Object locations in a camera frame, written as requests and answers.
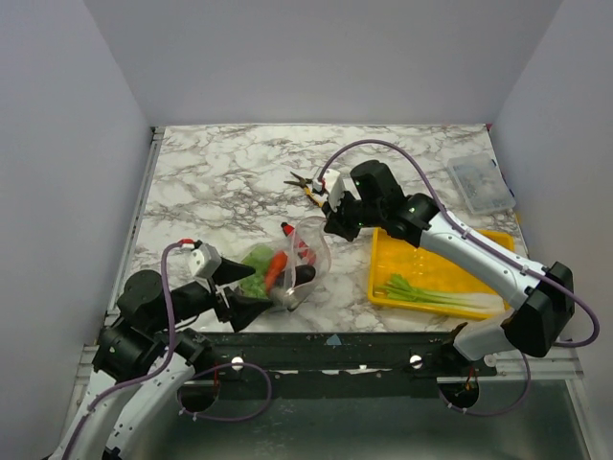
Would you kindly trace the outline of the green toy grapes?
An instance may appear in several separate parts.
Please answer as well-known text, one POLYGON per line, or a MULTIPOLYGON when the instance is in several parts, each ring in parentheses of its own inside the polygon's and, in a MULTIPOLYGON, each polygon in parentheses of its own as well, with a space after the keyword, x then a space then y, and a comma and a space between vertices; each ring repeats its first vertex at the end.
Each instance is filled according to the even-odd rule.
POLYGON ((264 278, 275 251, 265 244, 254 245, 244 256, 241 263, 255 269, 255 273, 241 279, 238 287, 244 296, 266 299, 266 287, 264 278))

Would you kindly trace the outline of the orange toy carrot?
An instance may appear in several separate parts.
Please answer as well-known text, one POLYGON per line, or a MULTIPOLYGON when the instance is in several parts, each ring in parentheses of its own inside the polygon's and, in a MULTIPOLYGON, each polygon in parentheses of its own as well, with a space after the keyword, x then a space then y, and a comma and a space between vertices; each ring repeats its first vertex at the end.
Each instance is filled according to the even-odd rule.
POLYGON ((277 278, 284 272, 287 263, 287 255, 284 251, 278 251, 272 257, 264 276, 264 286, 267 292, 274 286, 277 278))

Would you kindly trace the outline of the grey toy fish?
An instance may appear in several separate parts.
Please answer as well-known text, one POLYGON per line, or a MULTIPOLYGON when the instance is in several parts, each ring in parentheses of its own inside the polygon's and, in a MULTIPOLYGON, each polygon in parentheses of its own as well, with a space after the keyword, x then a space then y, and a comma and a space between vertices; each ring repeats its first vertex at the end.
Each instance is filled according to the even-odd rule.
POLYGON ((273 287, 268 296, 276 308, 287 311, 295 311, 306 299, 306 295, 297 287, 273 287))

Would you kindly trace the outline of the clear zip top bag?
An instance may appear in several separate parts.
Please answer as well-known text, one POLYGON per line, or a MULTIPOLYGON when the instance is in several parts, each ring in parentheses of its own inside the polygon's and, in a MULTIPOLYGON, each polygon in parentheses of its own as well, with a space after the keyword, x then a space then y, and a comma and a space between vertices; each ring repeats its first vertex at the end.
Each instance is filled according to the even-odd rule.
MULTIPOLYGON (((325 220, 323 218, 308 217, 308 218, 304 218, 303 220, 301 220, 300 222, 292 226, 294 226, 295 229, 297 230, 298 236, 316 254, 316 262, 313 265, 317 270, 315 279, 310 283, 296 287, 306 295, 306 299, 307 299, 310 296, 310 294, 313 293, 313 291, 321 285, 324 278, 329 274, 329 271, 331 268, 331 252, 325 240, 325 235, 324 235, 325 220)), ((292 267, 296 267, 298 265, 307 265, 307 264, 299 260, 299 256, 293 251, 291 242, 284 235, 283 231, 282 231, 282 236, 279 239, 269 241, 269 242, 255 243, 251 245, 249 248, 245 249, 241 257, 239 258, 239 261, 241 262, 244 256, 249 252, 249 250, 254 245, 257 245, 257 244, 268 245, 275 251, 275 253, 277 253, 278 251, 284 251, 286 253, 287 263, 286 263, 284 272, 277 278, 273 287, 291 288, 289 286, 289 270, 292 267)), ((239 294, 243 295, 238 287, 238 283, 237 283, 236 291, 239 294)))

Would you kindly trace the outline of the purple toy eggplant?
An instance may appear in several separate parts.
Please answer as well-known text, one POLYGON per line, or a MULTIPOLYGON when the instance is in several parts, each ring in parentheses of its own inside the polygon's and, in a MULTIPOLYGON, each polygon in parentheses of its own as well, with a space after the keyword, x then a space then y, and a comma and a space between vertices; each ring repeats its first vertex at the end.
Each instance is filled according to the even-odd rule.
POLYGON ((289 270, 289 286, 295 288, 312 282, 317 274, 316 268, 311 264, 301 264, 289 270))

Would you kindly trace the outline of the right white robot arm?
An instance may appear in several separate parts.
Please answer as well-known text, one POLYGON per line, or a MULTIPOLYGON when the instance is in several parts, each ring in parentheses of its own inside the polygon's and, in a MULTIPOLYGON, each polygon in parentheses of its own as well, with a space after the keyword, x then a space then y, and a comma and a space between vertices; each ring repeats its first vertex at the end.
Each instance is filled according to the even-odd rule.
POLYGON ((523 258, 461 223, 429 195, 406 195, 389 167, 377 160, 351 171, 352 194, 342 178, 325 186, 326 232, 353 241, 364 227, 437 254, 493 289, 509 309, 458 327, 441 351, 443 369, 464 374, 486 355, 517 350, 544 357, 574 314, 572 271, 523 258))

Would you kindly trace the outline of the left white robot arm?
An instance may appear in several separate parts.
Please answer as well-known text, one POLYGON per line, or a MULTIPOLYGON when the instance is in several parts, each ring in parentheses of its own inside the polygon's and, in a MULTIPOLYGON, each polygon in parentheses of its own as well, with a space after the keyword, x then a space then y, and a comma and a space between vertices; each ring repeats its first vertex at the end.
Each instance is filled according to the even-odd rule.
POLYGON ((255 268, 201 249, 190 256, 193 279, 170 288, 168 263, 132 274, 117 300, 119 315, 98 338, 93 373, 73 422, 52 453, 54 459, 125 459, 131 445, 182 386, 243 363, 222 356, 214 342, 178 323, 213 311, 237 332, 270 302, 236 294, 230 284, 255 268))

